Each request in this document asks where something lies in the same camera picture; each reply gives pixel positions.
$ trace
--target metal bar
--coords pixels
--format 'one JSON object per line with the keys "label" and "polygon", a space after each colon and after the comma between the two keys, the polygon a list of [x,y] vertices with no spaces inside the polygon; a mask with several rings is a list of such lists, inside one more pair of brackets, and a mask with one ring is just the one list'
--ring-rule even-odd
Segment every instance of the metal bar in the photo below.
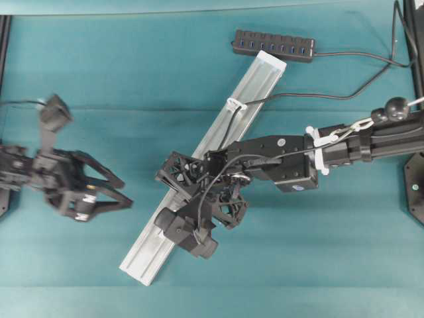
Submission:
{"label": "metal bar", "polygon": [[[417,62],[412,65],[412,76],[417,97],[424,95],[424,5],[422,0],[404,0],[403,12],[418,49]],[[419,104],[424,109],[424,102]]]}
{"label": "metal bar", "polygon": [[3,73],[5,71],[7,44],[9,43],[9,32],[11,26],[10,15],[0,16],[0,93],[1,85],[3,83]]}
{"label": "metal bar", "polygon": [[[283,61],[263,51],[259,52],[231,97],[246,103],[269,96],[285,69],[286,63]],[[224,146],[243,137],[262,105],[263,103],[252,105],[238,112]],[[218,148],[233,114],[231,106],[228,102],[225,104],[194,151],[193,157],[202,158],[207,151]],[[174,247],[174,243],[164,237],[162,230],[153,222],[163,208],[168,207],[175,211],[184,205],[184,200],[171,189],[153,213],[119,268],[149,286]]]}

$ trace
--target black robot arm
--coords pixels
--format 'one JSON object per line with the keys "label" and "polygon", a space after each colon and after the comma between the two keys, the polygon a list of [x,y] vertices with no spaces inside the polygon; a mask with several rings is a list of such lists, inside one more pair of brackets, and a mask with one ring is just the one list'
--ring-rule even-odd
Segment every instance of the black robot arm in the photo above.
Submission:
{"label": "black robot arm", "polygon": [[[57,95],[45,103],[39,116],[42,147],[34,158],[26,156],[25,148],[0,146],[0,214],[7,210],[10,191],[19,191],[25,184],[43,191],[46,201],[59,214],[76,221],[89,221],[99,213],[132,205],[116,190],[125,183],[96,159],[82,151],[53,148],[57,132],[73,120]],[[85,166],[92,167],[105,180],[87,176]],[[100,193],[114,201],[98,201]]]}
{"label": "black robot arm", "polygon": [[218,245],[211,237],[213,219],[228,229],[239,225],[248,207],[240,189],[253,179],[270,180],[282,192],[316,189],[319,171],[327,175],[358,160],[423,151],[424,111],[410,113],[412,105],[396,97],[352,125],[234,142],[202,160],[173,152],[156,179],[175,189],[186,205],[163,209],[155,224],[194,256],[209,258]]}

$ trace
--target black ball joint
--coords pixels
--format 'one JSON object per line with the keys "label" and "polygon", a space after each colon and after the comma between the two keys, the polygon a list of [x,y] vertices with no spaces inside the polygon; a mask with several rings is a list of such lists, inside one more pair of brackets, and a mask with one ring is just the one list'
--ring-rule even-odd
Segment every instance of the black ball joint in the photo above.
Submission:
{"label": "black ball joint", "polygon": [[403,97],[390,99],[384,108],[375,109],[371,112],[371,119],[375,123],[386,121],[398,122],[407,119],[409,114],[408,101]]}

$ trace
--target black cable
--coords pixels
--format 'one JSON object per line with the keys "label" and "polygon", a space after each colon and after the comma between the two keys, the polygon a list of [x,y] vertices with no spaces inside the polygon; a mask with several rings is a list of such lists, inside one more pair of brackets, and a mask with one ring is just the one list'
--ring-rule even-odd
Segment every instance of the black cable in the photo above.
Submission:
{"label": "black cable", "polygon": [[238,113],[241,109],[242,109],[242,107],[241,107],[241,106],[238,106],[238,107],[237,107],[237,109],[234,111],[233,116],[231,116],[230,122],[228,123],[227,130],[225,131],[224,137],[223,137],[223,139],[222,139],[221,143],[219,144],[218,150],[220,150],[220,149],[224,146],[224,143],[225,143],[225,141],[226,141],[226,140],[227,140],[227,138],[228,138],[228,134],[230,133],[231,126],[233,125],[233,121],[235,120],[235,118],[236,118],[236,116],[237,116],[237,113]]}
{"label": "black cable", "polygon": [[[401,64],[399,62],[394,61],[394,57],[396,55],[396,13],[399,16],[399,19],[402,23],[403,29],[405,30],[406,39],[411,46],[412,49],[412,59],[410,60],[409,64]],[[254,105],[259,103],[265,103],[267,101],[280,98],[280,97],[312,97],[312,98],[325,98],[325,99],[337,99],[337,100],[347,100],[352,99],[359,94],[361,94],[373,81],[375,81],[378,77],[380,77],[391,65],[399,66],[402,68],[410,67],[412,64],[414,64],[417,60],[418,51],[417,51],[417,45],[411,35],[411,32],[409,31],[405,18],[403,17],[400,9],[399,1],[396,0],[394,2],[394,9],[393,9],[393,19],[392,19],[392,53],[390,56],[390,59],[384,58],[382,56],[378,56],[372,53],[364,53],[364,52],[333,52],[333,53],[315,53],[316,56],[340,56],[340,55],[357,55],[357,56],[367,56],[371,58],[376,58],[382,61],[387,62],[387,64],[374,76],[372,76],[365,84],[363,84],[361,87],[359,87],[358,90],[356,90],[353,94],[347,95],[347,96],[337,96],[337,95],[325,95],[320,93],[280,93],[271,95],[267,98],[259,99],[256,101],[250,101],[246,103],[246,105]]]}
{"label": "black cable", "polygon": [[12,104],[37,104],[46,106],[46,103],[42,101],[32,101],[30,99],[22,99],[20,101],[0,101],[0,106],[12,105]]}
{"label": "black cable", "polygon": [[348,99],[355,98],[360,95],[373,81],[379,78],[388,68],[390,64],[384,66],[378,73],[373,75],[366,83],[364,83],[359,89],[357,89],[353,94],[347,96],[336,96],[336,95],[325,95],[325,94],[317,94],[317,93],[279,93],[275,95],[271,95],[269,97],[258,99],[256,101],[249,101],[245,105],[254,105],[259,103],[265,103],[267,101],[280,98],[280,97],[312,97],[312,98],[325,98],[325,99],[337,99],[339,101],[346,101]]}

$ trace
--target teal fabric surface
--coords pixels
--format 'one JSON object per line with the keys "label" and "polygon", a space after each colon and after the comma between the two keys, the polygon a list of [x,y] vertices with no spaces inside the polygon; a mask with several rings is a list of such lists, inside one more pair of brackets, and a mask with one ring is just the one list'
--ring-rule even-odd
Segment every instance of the teal fabric surface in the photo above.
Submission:
{"label": "teal fabric surface", "polygon": [[115,15],[286,7],[348,0],[2,0],[2,15]]}
{"label": "teal fabric surface", "polygon": [[[57,147],[110,167],[134,206],[81,224],[41,193],[16,195],[0,219],[0,317],[420,317],[424,228],[405,208],[405,157],[333,170],[304,193],[255,181],[244,191],[251,206],[242,225],[214,232],[220,245],[208,261],[176,249],[149,288],[118,269],[168,190],[155,171],[173,150],[192,153],[253,59],[231,52],[236,28],[314,37],[318,52],[388,55],[391,16],[391,1],[364,1],[16,17],[2,99],[61,95],[75,122]],[[274,92],[349,94],[381,67],[349,57],[289,63]],[[273,101],[246,138],[349,123],[397,95],[414,97],[409,70],[390,69],[351,101]],[[36,111],[1,112],[3,142],[33,154]]]}

